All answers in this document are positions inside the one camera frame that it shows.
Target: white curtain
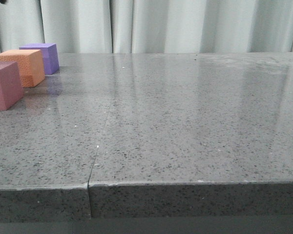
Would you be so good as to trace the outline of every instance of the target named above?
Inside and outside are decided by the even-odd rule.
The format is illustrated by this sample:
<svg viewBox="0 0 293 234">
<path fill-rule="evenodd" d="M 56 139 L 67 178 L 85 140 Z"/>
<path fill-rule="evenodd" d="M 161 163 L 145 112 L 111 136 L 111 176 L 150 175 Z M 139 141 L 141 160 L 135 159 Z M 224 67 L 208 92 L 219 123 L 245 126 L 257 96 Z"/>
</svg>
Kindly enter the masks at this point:
<svg viewBox="0 0 293 234">
<path fill-rule="evenodd" d="M 56 43 L 59 52 L 293 51 L 293 0 L 8 0 L 0 51 Z"/>
</svg>

